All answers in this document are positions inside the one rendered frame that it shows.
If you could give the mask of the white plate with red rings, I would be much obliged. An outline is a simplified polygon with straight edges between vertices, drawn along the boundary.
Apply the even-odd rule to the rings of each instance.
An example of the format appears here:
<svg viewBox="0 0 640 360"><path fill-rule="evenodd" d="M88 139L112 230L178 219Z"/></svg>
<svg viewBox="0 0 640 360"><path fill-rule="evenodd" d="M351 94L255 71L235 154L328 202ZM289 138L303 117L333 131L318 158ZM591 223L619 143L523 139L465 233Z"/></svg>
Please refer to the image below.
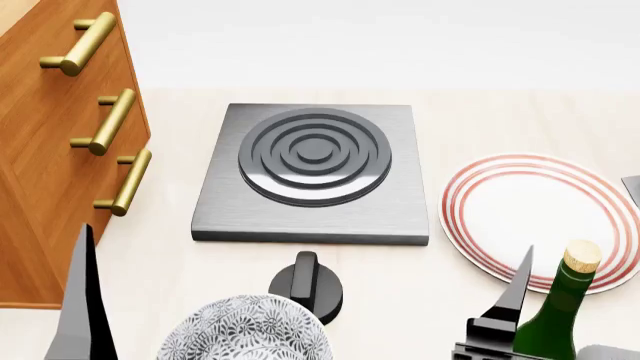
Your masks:
<svg viewBox="0 0 640 360"><path fill-rule="evenodd" d="M437 206L451 244L479 269L509 282L533 252L528 288L547 293L573 240L599 247L588 292L602 293L640 274L640 208L621 185L569 161L501 154L461 167Z"/></svg>

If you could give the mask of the wooden drawer cabinet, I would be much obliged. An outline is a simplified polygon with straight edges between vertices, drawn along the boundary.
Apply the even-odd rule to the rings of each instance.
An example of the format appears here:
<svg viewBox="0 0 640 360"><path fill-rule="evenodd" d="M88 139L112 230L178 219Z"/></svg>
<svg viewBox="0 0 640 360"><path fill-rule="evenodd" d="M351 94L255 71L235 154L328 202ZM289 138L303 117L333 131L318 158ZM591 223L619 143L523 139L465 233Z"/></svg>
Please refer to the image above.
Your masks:
<svg viewBox="0 0 640 360"><path fill-rule="evenodd" d="M84 34L74 20L102 12L116 26L76 77L40 68ZM93 137L111 110L99 96L132 89L136 98L108 152L71 148ZM0 37L0 308L57 309L83 224L101 236L130 168L118 156L147 149L151 131L117 0L39 0Z"/></svg>

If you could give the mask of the dark round ringed burner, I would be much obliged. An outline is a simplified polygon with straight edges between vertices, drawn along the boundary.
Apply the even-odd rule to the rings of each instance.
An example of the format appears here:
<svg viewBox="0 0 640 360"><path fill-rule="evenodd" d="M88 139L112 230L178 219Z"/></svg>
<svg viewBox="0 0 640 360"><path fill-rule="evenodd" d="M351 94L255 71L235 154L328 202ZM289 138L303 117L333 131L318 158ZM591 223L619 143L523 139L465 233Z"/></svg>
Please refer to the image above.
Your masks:
<svg viewBox="0 0 640 360"><path fill-rule="evenodd" d="M244 181L290 206L348 203L384 182L392 165L386 135L346 110L307 107L258 122L238 151Z"/></svg>

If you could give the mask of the black stove knob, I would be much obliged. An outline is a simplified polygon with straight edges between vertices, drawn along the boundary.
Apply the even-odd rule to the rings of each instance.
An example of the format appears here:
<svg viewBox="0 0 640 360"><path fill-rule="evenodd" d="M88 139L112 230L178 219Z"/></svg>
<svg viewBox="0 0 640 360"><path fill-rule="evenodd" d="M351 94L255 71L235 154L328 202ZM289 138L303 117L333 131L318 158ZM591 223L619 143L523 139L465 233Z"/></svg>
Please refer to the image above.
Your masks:
<svg viewBox="0 0 640 360"><path fill-rule="evenodd" d="M321 265L317 254L300 251L293 265L278 272L272 279L268 293L283 296L306 308L327 325L341 311L343 286L338 276Z"/></svg>

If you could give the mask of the grey floral patterned bowl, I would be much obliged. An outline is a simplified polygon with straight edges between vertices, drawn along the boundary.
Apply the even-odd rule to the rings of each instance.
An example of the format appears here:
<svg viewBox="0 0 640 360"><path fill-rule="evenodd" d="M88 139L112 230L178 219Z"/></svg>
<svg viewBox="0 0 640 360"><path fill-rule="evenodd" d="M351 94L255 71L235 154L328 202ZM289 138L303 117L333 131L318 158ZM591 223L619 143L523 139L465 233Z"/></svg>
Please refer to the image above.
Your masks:
<svg viewBox="0 0 640 360"><path fill-rule="evenodd" d="M156 360L334 360L323 324L282 296L239 295L190 314Z"/></svg>

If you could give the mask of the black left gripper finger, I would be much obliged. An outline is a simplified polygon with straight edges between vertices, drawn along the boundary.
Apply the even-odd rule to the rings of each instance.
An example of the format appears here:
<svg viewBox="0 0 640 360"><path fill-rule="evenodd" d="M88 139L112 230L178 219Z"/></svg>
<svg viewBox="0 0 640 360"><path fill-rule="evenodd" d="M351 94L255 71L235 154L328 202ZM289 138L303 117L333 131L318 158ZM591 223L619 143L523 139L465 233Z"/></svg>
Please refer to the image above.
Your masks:
<svg viewBox="0 0 640 360"><path fill-rule="evenodd" d="M44 360L118 360L89 224L82 225L74 246L56 334Z"/></svg>

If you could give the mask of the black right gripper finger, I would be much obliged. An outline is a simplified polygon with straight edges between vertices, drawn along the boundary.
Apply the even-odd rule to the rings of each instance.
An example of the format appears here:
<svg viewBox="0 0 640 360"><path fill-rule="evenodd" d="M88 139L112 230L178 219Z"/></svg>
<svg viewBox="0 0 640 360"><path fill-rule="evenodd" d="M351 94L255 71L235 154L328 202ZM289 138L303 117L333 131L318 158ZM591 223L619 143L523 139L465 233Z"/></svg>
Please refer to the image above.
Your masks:
<svg viewBox="0 0 640 360"><path fill-rule="evenodd" d="M640 360L640 351L593 344L579 350L576 360Z"/></svg>
<svg viewBox="0 0 640 360"><path fill-rule="evenodd" d="M531 245L517 272L497 302L480 317L469 318L466 341L471 344L512 344L527 291L534 246Z"/></svg>

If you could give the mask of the grey metal object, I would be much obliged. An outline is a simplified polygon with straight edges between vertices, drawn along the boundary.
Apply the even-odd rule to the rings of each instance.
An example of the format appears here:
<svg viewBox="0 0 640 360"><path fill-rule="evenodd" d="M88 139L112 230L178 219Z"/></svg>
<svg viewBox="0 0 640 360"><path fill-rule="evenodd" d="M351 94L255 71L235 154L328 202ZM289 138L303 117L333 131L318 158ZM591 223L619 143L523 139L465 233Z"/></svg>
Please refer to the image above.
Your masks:
<svg viewBox="0 0 640 360"><path fill-rule="evenodd" d="M621 182L635 205L640 209L640 175L623 177Z"/></svg>

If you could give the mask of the grey square hotplate base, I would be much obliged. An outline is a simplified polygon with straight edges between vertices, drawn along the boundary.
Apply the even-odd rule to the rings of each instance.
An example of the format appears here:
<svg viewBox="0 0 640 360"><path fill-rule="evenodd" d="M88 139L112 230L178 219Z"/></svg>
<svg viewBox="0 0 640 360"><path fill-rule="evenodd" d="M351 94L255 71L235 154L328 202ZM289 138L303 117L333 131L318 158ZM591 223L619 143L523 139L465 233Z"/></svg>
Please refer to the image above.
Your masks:
<svg viewBox="0 0 640 360"><path fill-rule="evenodd" d="M307 107L346 110L383 131L391 169L377 188L348 203L301 207L278 203L241 176L238 151L264 119ZM231 104L226 111L196 203L197 241L418 245L429 242L429 220L412 108L408 105Z"/></svg>

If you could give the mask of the green wine bottle with cork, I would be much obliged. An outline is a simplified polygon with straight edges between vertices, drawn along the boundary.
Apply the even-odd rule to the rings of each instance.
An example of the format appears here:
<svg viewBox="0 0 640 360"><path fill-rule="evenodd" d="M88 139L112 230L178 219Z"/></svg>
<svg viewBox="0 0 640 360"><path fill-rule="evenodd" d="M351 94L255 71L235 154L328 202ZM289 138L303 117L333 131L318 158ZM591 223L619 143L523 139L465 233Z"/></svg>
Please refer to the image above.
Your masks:
<svg viewBox="0 0 640 360"><path fill-rule="evenodd" d="M516 353L550 360L576 359L574 323L601 260L594 242L573 240L567 245L543 305L517 330Z"/></svg>

